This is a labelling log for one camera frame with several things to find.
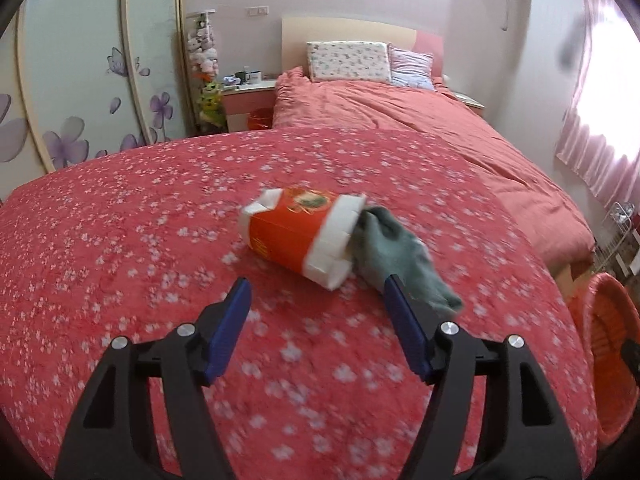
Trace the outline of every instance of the light switch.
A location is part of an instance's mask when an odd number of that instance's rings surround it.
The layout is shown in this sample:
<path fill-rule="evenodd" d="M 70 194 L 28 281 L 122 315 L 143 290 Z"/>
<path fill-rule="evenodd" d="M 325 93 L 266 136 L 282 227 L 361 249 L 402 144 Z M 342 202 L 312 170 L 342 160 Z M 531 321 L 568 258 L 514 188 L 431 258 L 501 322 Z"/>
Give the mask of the light switch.
<path fill-rule="evenodd" d="M 247 7 L 246 13 L 248 16 L 267 16 L 269 13 L 269 7 Z"/>

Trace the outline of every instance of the orange basket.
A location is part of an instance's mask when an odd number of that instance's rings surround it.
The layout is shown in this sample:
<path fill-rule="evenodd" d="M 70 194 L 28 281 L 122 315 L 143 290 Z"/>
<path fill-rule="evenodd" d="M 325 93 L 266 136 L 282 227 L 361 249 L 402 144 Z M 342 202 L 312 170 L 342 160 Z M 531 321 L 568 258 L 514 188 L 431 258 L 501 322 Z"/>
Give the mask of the orange basket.
<path fill-rule="evenodd" d="M 273 124 L 273 108 L 259 108 L 249 114 L 247 127 L 250 130 L 270 130 Z"/>
<path fill-rule="evenodd" d="M 606 273 L 593 276 L 569 302 L 593 374 L 598 444 L 620 436 L 638 402 L 638 386 L 620 357 L 626 338 L 640 342 L 640 319 L 622 284 Z"/>

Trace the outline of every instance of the red floral bedspread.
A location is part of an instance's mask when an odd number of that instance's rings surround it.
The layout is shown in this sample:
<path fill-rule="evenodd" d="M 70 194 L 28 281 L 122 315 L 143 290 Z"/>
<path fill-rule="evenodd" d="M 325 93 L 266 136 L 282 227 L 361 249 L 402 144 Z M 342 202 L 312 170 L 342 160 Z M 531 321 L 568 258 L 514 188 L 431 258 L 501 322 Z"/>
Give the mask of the red floral bedspread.
<path fill-rule="evenodd" d="M 0 209 L 0 406 L 47 471 L 109 341 L 162 337 L 243 275 L 252 310 L 228 372 L 206 390 L 239 478 L 396 478 L 430 390 L 408 370 L 380 297 L 356 277 L 322 290 L 239 237 L 240 206 L 294 184 L 388 207 L 463 298 L 469 332 L 523 335 L 591 469 L 595 405 L 569 312 L 466 162 L 413 132 L 294 128 L 108 156 L 31 182 Z M 157 382 L 152 390 L 159 448 L 175 470 Z M 481 406 L 478 388 L 461 468 Z"/>

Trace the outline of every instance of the butterfly decal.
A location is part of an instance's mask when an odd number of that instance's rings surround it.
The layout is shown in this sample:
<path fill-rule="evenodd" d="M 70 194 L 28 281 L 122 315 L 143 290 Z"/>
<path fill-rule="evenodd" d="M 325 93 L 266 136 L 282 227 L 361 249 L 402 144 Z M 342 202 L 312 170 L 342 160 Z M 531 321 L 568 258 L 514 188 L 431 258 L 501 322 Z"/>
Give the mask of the butterfly decal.
<path fill-rule="evenodd" d="M 113 47 L 111 49 L 111 55 L 107 56 L 107 61 L 109 62 L 109 69 L 107 70 L 107 73 L 112 72 L 123 77 L 129 75 L 129 72 L 127 72 L 127 64 L 124 61 L 124 56 L 117 48 Z"/>
<path fill-rule="evenodd" d="M 124 55 L 116 47 L 113 47 L 111 49 L 111 55 L 107 56 L 107 62 L 109 63 L 109 68 L 107 69 L 107 73 L 111 72 L 114 74 L 121 75 L 123 77 L 127 77 L 129 75 L 129 71 L 127 70 L 127 63 L 125 62 Z M 135 65 L 136 65 L 136 71 L 142 77 L 147 77 L 149 74 L 151 74 L 151 69 L 140 68 L 139 57 L 136 58 Z"/>

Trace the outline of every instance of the headboard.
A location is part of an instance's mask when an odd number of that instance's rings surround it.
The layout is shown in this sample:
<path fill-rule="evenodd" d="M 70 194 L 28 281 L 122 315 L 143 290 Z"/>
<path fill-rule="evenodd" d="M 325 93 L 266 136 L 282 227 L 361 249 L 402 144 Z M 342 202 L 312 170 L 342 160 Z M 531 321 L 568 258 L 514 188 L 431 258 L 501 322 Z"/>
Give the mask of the headboard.
<path fill-rule="evenodd" d="M 442 76 L 444 48 L 439 36 L 386 23 L 301 16 L 285 16 L 282 19 L 282 70 L 306 67 L 307 41 L 339 40 L 383 41 L 405 50 L 433 54 L 431 73 L 436 77 Z"/>

